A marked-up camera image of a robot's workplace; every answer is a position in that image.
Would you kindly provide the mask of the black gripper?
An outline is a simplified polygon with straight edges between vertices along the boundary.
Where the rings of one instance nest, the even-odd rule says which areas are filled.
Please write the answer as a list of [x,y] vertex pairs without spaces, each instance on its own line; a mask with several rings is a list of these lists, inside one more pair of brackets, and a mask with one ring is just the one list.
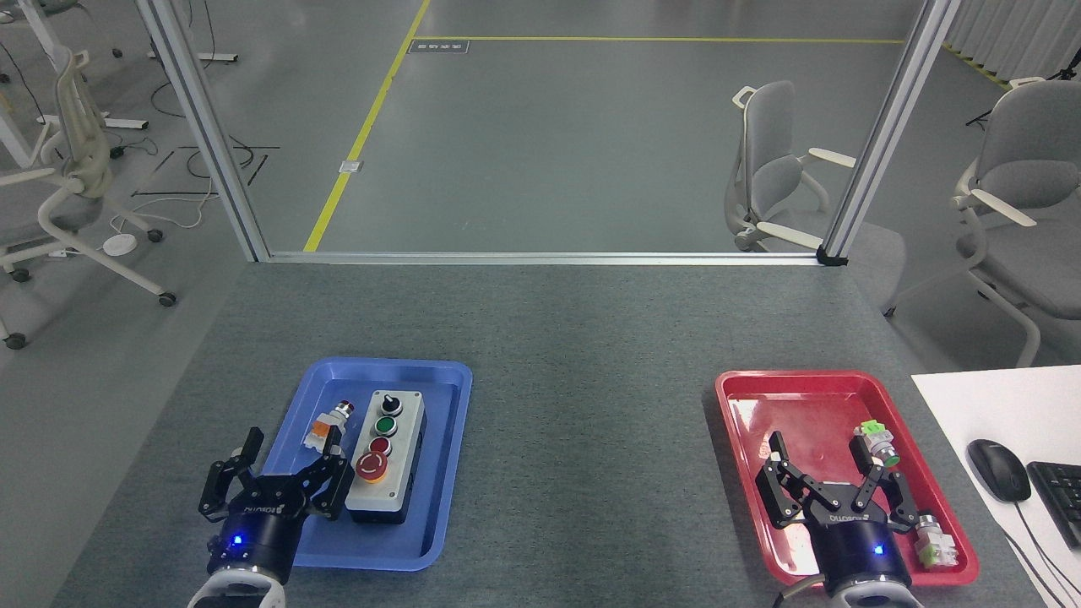
[[[918,523],[907,478],[895,470],[900,457],[892,442],[855,434],[849,442],[862,483],[818,483],[795,466],[780,431],[769,435],[769,455],[755,483],[768,508],[769,523],[783,529],[803,512],[823,589],[835,594],[871,581],[911,586],[894,534],[907,534]],[[888,497],[891,512],[872,500]]]
[[[246,441],[231,457],[209,467],[199,512],[208,523],[224,519],[224,524],[221,533],[209,540],[206,573],[246,568],[286,584],[301,543],[302,524],[308,514],[331,523],[339,518],[353,470],[341,449],[341,429],[331,426],[322,454],[301,473],[255,478],[250,467],[264,437],[259,427],[251,427]],[[236,478],[243,490],[227,505],[228,490]]]

